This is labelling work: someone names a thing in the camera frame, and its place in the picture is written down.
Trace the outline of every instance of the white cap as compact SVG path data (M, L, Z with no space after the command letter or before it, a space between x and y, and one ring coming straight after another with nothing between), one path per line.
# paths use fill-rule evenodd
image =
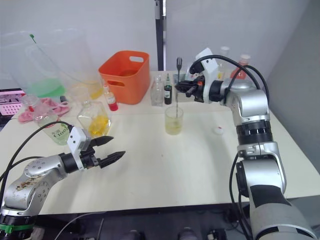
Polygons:
M220 47L220 54L223 56L227 56L229 53L230 47L228 46L222 46Z
M240 62L247 64L250 60L251 56L248 54L241 54Z
M104 92L105 92L105 93L110 92L109 85L108 85L108 84L106 84L106 83L104 83L104 84L103 84L103 90L104 90Z

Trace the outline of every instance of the black pole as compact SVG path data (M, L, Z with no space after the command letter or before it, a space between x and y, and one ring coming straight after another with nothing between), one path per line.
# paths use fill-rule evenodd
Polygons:
M158 56L158 71L164 70L164 17L163 0L154 0L156 50Z

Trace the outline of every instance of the measuring cup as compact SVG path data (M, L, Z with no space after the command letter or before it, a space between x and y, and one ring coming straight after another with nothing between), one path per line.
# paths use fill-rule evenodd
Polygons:
M50 57L67 90L83 86L92 99L103 93L102 81L94 68L85 34L75 28L56 29L34 35L37 45Z
M0 36L4 69L27 94L40 98L64 95L65 88L56 67L29 34L28 31L18 31Z

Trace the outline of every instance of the basket handle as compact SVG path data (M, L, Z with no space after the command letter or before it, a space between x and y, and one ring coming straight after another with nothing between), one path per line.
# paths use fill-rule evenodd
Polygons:
M141 56L139 56L139 55L131 55L131 56L129 56L129 60L131 61L131 62L138 62L138 63L144 63L145 61L146 61L146 59L141 55Z
M108 85L116 86L116 87L125 87L125 84L122 81L114 81L114 80L107 80Z

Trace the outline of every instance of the white bottle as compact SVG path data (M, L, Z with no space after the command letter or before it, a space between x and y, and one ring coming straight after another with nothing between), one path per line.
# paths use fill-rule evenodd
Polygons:
M152 106L162 107L162 104L164 102L164 85L161 82L160 75L158 77L156 77L152 83L151 90L150 90L150 96L151 96L151 105Z
M220 55L227 57L230 47L222 46L220 48ZM218 64L218 76L217 80L223 81L225 79L225 73L228 70L228 63L222 59L217 59L216 63Z
M34 95L25 95L21 98L23 104L32 113L33 120L42 127L48 123L59 121L58 115ZM43 131L58 145L66 145L69 138L69 129L63 123L47 126Z

